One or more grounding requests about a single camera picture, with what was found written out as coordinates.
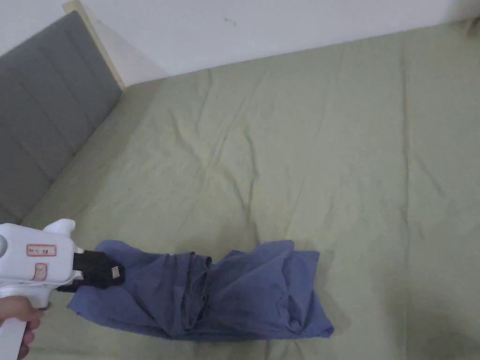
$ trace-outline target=bed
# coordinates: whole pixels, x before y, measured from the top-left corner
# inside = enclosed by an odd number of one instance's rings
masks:
[[[479,59],[453,24],[127,88],[23,223],[214,261],[294,240],[336,332],[166,341],[55,293],[30,359],[478,359]]]

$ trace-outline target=blue cloth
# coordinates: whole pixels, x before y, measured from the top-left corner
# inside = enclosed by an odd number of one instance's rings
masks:
[[[320,254],[291,241],[230,252],[217,264],[193,252],[151,254],[107,240],[96,249],[123,263],[125,283],[80,287],[68,308],[99,325],[166,339],[241,341],[330,337],[313,289]]]

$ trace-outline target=handle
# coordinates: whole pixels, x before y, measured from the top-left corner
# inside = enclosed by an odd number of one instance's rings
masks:
[[[25,321],[11,318],[0,326],[1,360],[17,360],[26,325]]]

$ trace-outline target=gray upholstered headboard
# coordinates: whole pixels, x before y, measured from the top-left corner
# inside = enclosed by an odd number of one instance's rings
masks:
[[[76,12],[0,57],[0,224],[30,212],[120,95]]]

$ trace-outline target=human hand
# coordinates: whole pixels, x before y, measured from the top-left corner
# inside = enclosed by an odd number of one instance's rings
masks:
[[[40,326],[40,318],[42,315],[43,312],[41,310],[32,307],[30,300],[22,296],[8,296],[0,299],[0,322],[13,317],[27,322],[22,344],[20,345],[20,351],[18,353],[19,360],[28,355],[28,352],[30,351],[28,345],[30,345],[35,339],[33,331]]]

